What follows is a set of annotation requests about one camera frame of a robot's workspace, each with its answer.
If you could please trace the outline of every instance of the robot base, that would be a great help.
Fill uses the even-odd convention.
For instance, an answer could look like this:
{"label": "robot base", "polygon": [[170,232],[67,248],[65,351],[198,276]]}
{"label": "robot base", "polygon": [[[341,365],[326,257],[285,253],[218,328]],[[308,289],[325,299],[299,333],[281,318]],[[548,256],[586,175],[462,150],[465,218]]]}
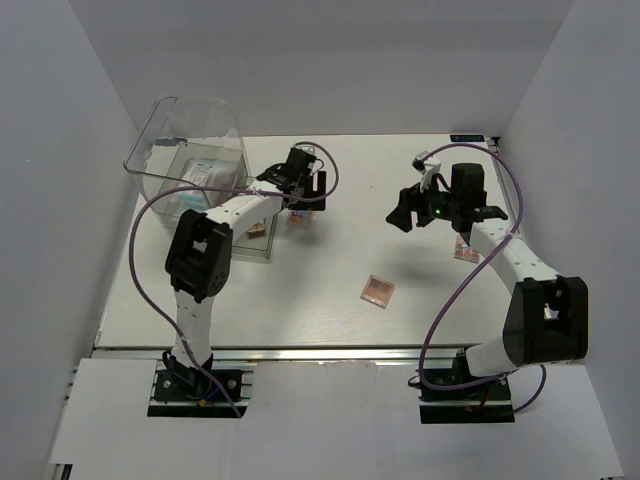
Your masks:
{"label": "robot base", "polygon": [[[425,369],[435,385],[452,385],[451,369]],[[469,390],[440,392],[420,386],[420,423],[513,423],[511,391],[507,380],[496,380]]]}
{"label": "robot base", "polygon": [[[212,370],[229,393],[234,403],[242,401],[242,370]],[[185,393],[180,384],[175,381],[169,370],[159,370],[154,385],[152,401],[147,410],[148,417],[197,417],[197,418],[237,418],[222,396],[211,386],[202,398],[206,398],[203,405],[200,398],[194,398]],[[238,410],[244,415],[247,407],[238,405]]]}

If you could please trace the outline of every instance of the white enclosure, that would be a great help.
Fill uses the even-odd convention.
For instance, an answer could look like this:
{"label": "white enclosure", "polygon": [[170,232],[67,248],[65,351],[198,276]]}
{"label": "white enclosure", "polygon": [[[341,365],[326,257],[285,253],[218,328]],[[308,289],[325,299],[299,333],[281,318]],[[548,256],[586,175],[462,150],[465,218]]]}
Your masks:
{"label": "white enclosure", "polygon": [[171,93],[228,100],[243,135],[502,136],[527,240],[590,287],[587,371],[640,478],[639,23],[624,0],[0,0],[0,476],[47,462],[131,220],[122,159]]}
{"label": "white enclosure", "polygon": [[139,126],[224,98],[244,135],[499,135],[571,0],[70,0]]}

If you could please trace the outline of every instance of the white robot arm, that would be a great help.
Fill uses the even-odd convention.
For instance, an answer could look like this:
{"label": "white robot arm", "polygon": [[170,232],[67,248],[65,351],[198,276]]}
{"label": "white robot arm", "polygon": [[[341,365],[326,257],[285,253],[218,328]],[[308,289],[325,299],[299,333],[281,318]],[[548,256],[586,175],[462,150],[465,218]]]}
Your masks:
{"label": "white robot arm", "polygon": [[512,238],[496,252],[512,225],[496,206],[487,206],[481,165],[453,165],[451,186],[439,174],[440,162],[413,162],[422,181],[400,191],[398,206],[387,222],[409,232],[412,214],[417,226],[435,219],[451,221],[464,240],[485,256],[511,293],[502,335],[469,347],[454,360],[455,383],[511,372],[525,365],[583,358],[588,339],[588,292],[578,277],[563,277],[546,265],[520,238]]}
{"label": "white robot arm", "polygon": [[[292,148],[285,163],[258,175],[249,187],[255,195],[236,196],[202,213],[187,210],[180,217],[165,270],[171,276],[183,337],[176,336],[174,347],[163,354],[163,362],[172,383],[178,383],[190,398],[200,398],[210,382],[195,368],[185,343],[199,366],[211,370],[211,310],[229,277],[233,243],[253,225],[284,208],[324,210],[326,172],[313,172],[316,161],[313,154]],[[279,194],[321,200],[294,203]]]}

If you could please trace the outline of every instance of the wire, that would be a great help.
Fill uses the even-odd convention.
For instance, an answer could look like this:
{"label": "wire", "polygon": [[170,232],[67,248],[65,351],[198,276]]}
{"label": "wire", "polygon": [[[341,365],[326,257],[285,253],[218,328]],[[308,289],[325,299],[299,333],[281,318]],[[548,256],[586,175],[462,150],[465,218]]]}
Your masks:
{"label": "wire", "polygon": [[142,284],[140,283],[140,279],[138,278],[138,273],[136,272],[136,266],[134,261],[136,236],[138,234],[138,229],[140,227],[140,222],[142,221],[142,217],[151,208],[151,206],[154,203],[156,203],[158,200],[178,192],[201,191],[201,192],[234,193],[238,195],[263,195],[263,196],[271,196],[271,197],[280,197],[287,200],[293,200],[295,202],[308,202],[308,203],[324,200],[329,195],[333,194],[333,192],[336,191],[336,188],[338,188],[338,182],[340,181],[340,173],[338,171],[338,165],[336,164],[336,161],[333,159],[331,154],[322,145],[319,145],[315,142],[302,141],[302,142],[295,143],[294,147],[298,147],[302,145],[308,145],[321,150],[327,156],[327,158],[329,159],[329,161],[333,166],[336,178],[331,189],[324,195],[320,195],[314,198],[302,198],[302,197],[297,197],[295,195],[288,195],[286,193],[281,193],[281,192],[266,192],[266,191],[260,191],[260,190],[248,190],[243,188],[196,187],[196,186],[170,188],[168,190],[165,190],[162,193],[159,193],[155,197],[151,198],[147,203],[145,203],[142,206],[142,208],[140,209],[140,211],[136,215],[136,218],[133,221],[133,225],[131,227],[131,234],[129,235],[129,271],[131,273],[131,280],[133,280],[133,284],[136,287],[136,290],[138,290],[138,293],[144,299],[144,301],[147,302],[147,304],[149,304],[149,306],[153,310],[155,310],[162,318],[164,318],[169,323],[169,325],[171,325],[171,327],[173,327],[176,334],[178,335],[178,338],[182,342],[185,353],[187,354],[187,357],[189,358],[191,363],[194,365],[196,370],[198,370],[205,377],[211,380],[215,384],[215,386],[220,389],[220,392],[222,393],[224,398],[227,400],[227,402],[229,402],[229,405],[231,406],[231,408],[233,409],[234,413],[237,415],[238,418],[242,417],[240,410],[238,410],[238,407],[236,407],[236,405],[233,403],[233,400],[231,400],[229,393],[225,390],[225,388],[222,386],[220,381],[216,377],[214,377],[210,372],[208,372],[206,369],[202,368],[202,366],[196,361],[196,358],[193,355],[193,351],[191,350],[191,347],[189,346],[185,338],[184,332],[182,331],[178,323],[173,318],[171,318],[171,316],[168,313],[162,310],[162,308],[156,302],[153,301],[153,299],[142,287]]}
{"label": "wire", "polygon": [[502,378],[505,375],[505,374],[492,375],[490,377],[484,377],[484,378],[481,378],[481,379],[478,379],[478,380],[474,380],[472,382],[460,383],[460,384],[457,384],[457,385],[434,385],[432,383],[429,383],[429,381],[427,380],[426,375],[424,374],[424,361],[425,361],[425,358],[426,358],[426,355],[427,355],[427,350],[429,348],[429,345],[431,344],[431,339],[433,338],[433,335],[435,334],[435,331],[438,328],[438,325],[440,325],[440,322],[442,322],[442,319],[444,318],[445,314],[449,311],[449,308],[451,308],[451,305],[453,305],[453,303],[458,299],[460,294],[464,291],[465,288],[467,288],[467,286],[471,283],[471,281],[474,278],[476,278],[476,276],[487,265],[489,265],[491,263],[491,261],[498,255],[498,253],[500,253],[500,251],[504,247],[507,246],[507,244],[513,238],[513,235],[518,231],[518,228],[520,227],[520,224],[522,223],[522,217],[524,215],[524,201],[523,201],[523,196],[522,196],[522,189],[520,188],[520,184],[518,183],[518,181],[517,181],[517,179],[515,177],[515,174],[513,173],[511,168],[504,162],[504,160],[502,160],[502,158],[500,158],[500,156],[497,153],[492,152],[488,148],[481,147],[481,146],[475,145],[473,143],[450,143],[448,145],[443,145],[442,147],[438,147],[435,150],[433,150],[432,152],[429,152],[427,154],[427,156],[424,157],[423,160],[426,161],[430,157],[433,157],[434,155],[437,155],[438,153],[440,153],[440,152],[442,152],[444,150],[448,150],[449,148],[454,148],[454,147],[472,148],[474,150],[479,150],[481,152],[488,153],[500,165],[502,165],[502,167],[509,174],[509,177],[511,177],[511,181],[513,182],[513,185],[514,185],[515,190],[516,190],[516,194],[518,196],[518,215],[516,217],[516,221],[514,222],[514,224],[511,227],[511,229],[507,232],[507,234],[504,237],[504,239],[491,251],[491,253],[489,255],[487,255],[487,257],[482,261],[482,263],[480,263],[467,276],[467,278],[465,278],[462,281],[462,283],[458,286],[458,288],[456,288],[456,290],[453,292],[451,297],[449,297],[449,300],[447,300],[445,302],[445,304],[442,306],[442,308],[438,312],[438,315],[436,315],[435,320],[431,324],[431,328],[429,328],[429,331],[427,332],[427,336],[425,337],[424,343],[422,344],[422,349],[420,350],[420,360],[418,362],[418,374],[420,375],[420,381],[422,382],[422,384],[424,386],[426,386],[427,388],[430,388],[431,390],[437,390],[437,391],[440,391],[440,392],[450,392],[450,391],[455,391],[455,390],[463,390],[463,389],[466,389],[466,388],[475,387],[475,386],[478,386],[478,385],[483,385],[485,383],[489,383],[489,382],[493,382],[494,380],[498,380],[498,379]]}
{"label": "wire", "polygon": [[540,369],[542,370],[542,378],[540,378],[540,385],[538,385],[538,389],[535,391],[535,393],[533,395],[531,395],[531,398],[529,400],[524,402],[519,407],[513,409],[512,413],[514,415],[516,413],[520,413],[522,410],[524,410],[525,408],[529,407],[533,402],[535,402],[538,399],[538,397],[542,393],[542,389],[544,388],[545,384],[547,383],[547,367],[545,367],[544,365],[540,365]]}

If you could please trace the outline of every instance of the purple cable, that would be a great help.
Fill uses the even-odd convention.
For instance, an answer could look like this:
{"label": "purple cable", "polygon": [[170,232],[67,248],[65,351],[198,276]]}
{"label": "purple cable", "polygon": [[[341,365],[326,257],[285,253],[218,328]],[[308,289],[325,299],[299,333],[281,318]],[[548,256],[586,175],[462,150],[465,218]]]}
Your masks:
{"label": "purple cable", "polygon": [[142,217],[145,214],[145,212],[151,208],[151,205],[156,203],[161,198],[164,198],[164,197],[166,197],[168,195],[172,195],[172,194],[177,193],[177,192],[186,192],[186,191],[197,190],[197,191],[201,191],[201,192],[223,192],[223,193],[248,194],[248,195],[259,194],[259,195],[270,196],[270,197],[280,197],[280,198],[285,198],[287,200],[293,200],[293,201],[296,201],[296,202],[304,202],[304,203],[317,202],[318,200],[324,200],[329,195],[331,195],[333,192],[335,192],[336,188],[338,187],[338,182],[340,180],[340,174],[338,172],[338,165],[336,164],[336,162],[333,159],[333,157],[331,156],[331,154],[322,145],[319,145],[319,144],[317,144],[315,142],[304,141],[304,142],[295,143],[294,147],[298,147],[298,146],[301,146],[301,145],[308,145],[308,146],[315,147],[315,148],[321,150],[327,156],[327,158],[329,159],[329,161],[333,165],[333,169],[335,171],[336,179],[335,179],[335,182],[333,184],[333,187],[331,187],[331,189],[327,193],[325,193],[324,195],[320,195],[320,196],[314,197],[314,198],[302,198],[302,197],[297,197],[295,195],[288,195],[286,193],[264,192],[264,191],[260,191],[260,190],[254,191],[254,190],[248,190],[248,189],[243,189],[243,188],[223,188],[223,187],[218,188],[218,187],[196,187],[196,186],[171,188],[171,189],[166,190],[166,191],[164,191],[162,193],[159,193],[158,195],[156,195],[155,197],[153,197],[152,199],[150,199],[147,203],[145,203],[143,205],[143,207],[140,209],[140,211],[136,215],[135,220],[133,221],[133,226],[131,227],[131,234],[129,235],[129,271],[131,272],[131,279],[133,280],[133,284],[135,285],[136,290],[138,290],[138,293],[140,293],[140,296],[149,304],[149,306],[153,310],[155,310],[162,318],[164,318],[167,322],[169,322],[169,325],[171,325],[173,327],[173,329],[176,331],[178,337],[180,338],[180,341],[182,342],[182,345],[183,345],[184,350],[185,350],[185,352],[187,354],[187,357],[189,358],[191,363],[196,367],[196,369],[200,373],[202,373],[205,377],[207,377],[210,381],[212,381],[216,387],[218,387],[220,389],[220,391],[222,392],[222,395],[227,400],[227,402],[229,402],[229,405],[233,409],[233,412],[238,416],[238,418],[242,417],[242,414],[238,410],[238,407],[236,407],[236,405],[233,403],[233,400],[229,396],[229,393],[222,386],[220,381],[218,381],[218,379],[216,377],[214,377],[206,369],[202,368],[202,366],[196,361],[196,359],[195,359],[195,357],[193,355],[193,352],[191,350],[191,347],[189,347],[189,345],[187,344],[187,341],[184,338],[184,332],[182,331],[182,329],[180,328],[178,323],[175,320],[173,320],[173,318],[171,318],[171,316],[169,314],[167,314],[164,310],[162,310],[162,308],[160,308],[160,306],[151,299],[151,297],[147,294],[147,292],[142,287],[142,284],[140,283],[140,279],[138,278],[138,273],[136,272],[136,266],[135,266],[135,262],[134,262],[134,247],[135,247],[136,235],[138,234],[138,228],[140,227],[140,221],[142,220]]}
{"label": "purple cable", "polygon": [[431,390],[437,390],[437,391],[440,391],[440,392],[450,392],[450,391],[455,391],[455,390],[463,390],[465,388],[476,387],[478,385],[483,385],[485,383],[493,382],[494,380],[497,380],[497,379],[499,379],[499,378],[504,376],[504,374],[503,375],[492,375],[490,377],[484,377],[484,378],[481,378],[479,380],[474,380],[472,382],[461,383],[461,384],[458,384],[458,385],[434,385],[433,383],[430,383],[427,380],[427,377],[424,374],[424,361],[425,361],[425,358],[426,358],[426,355],[427,355],[427,350],[429,348],[429,345],[431,344],[431,339],[433,338],[433,335],[436,332],[436,328],[438,328],[438,325],[440,325],[440,322],[442,322],[442,319],[444,318],[444,316],[447,313],[447,311],[449,310],[449,308],[451,308],[451,305],[453,305],[453,303],[458,299],[460,294],[464,291],[465,288],[467,288],[467,286],[471,283],[471,281],[474,278],[476,278],[476,276],[487,265],[489,265],[489,263],[491,263],[491,261],[496,257],[496,255],[498,255],[498,253],[500,253],[500,251],[504,247],[507,246],[507,244],[511,241],[511,238],[513,237],[513,235],[517,232],[518,228],[520,227],[520,224],[522,223],[522,217],[524,215],[524,202],[523,202],[523,197],[522,197],[522,190],[520,188],[520,184],[516,180],[515,174],[513,173],[511,168],[502,160],[502,158],[500,158],[500,156],[498,154],[492,152],[488,148],[481,147],[481,146],[475,145],[473,143],[450,143],[448,145],[443,145],[442,147],[436,148],[434,151],[430,152],[426,157],[424,157],[423,161],[433,157],[434,155],[436,155],[436,154],[438,154],[438,153],[440,153],[440,152],[442,152],[444,150],[447,150],[449,148],[454,148],[454,147],[466,147],[466,148],[473,148],[475,150],[480,150],[481,152],[488,153],[489,155],[491,155],[493,158],[496,159],[496,161],[500,165],[502,165],[502,167],[509,174],[509,177],[511,177],[511,181],[513,182],[513,186],[516,189],[516,194],[518,196],[518,216],[516,217],[516,221],[514,222],[514,224],[511,227],[511,229],[509,230],[507,236],[496,246],[496,248],[494,248],[491,251],[491,253],[489,255],[487,255],[487,258],[485,258],[482,261],[482,263],[480,263],[480,265],[478,265],[467,276],[467,278],[465,278],[463,280],[463,282],[460,284],[460,286],[458,286],[458,288],[456,288],[456,290],[453,292],[451,297],[449,297],[449,300],[447,300],[445,302],[445,304],[442,306],[442,308],[438,312],[438,315],[436,315],[435,320],[431,324],[431,328],[429,328],[429,331],[427,332],[427,336],[424,339],[424,343],[422,344],[422,349],[420,350],[420,360],[418,362],[418,373],[420,375],[420,381],[422,382],[422,384],[424,386],[426,386],[427,388],[429,388]]}
{"label": "purple cable", "polygon": [[514,408],[513,409],[513,414],[515,415],[516,413],[520,413],[522,410],[524,410],[525,408],[527,408],[529,405],[531,405],[533,402],[536,401],[536,399],[540,396],[540,394],[542,393],[542,389],[544,388],[545,383],[547,383],[547,369],[544,365],[540,365],[540,368],[542,369],[542,378],[540,379],[540,385],[538,385],[538,389],[535,391],[535,393],[531,396],[531,398],[529,400],[527,400],[526,402],[524,402],[522,405],[520,405],[518,408]]}

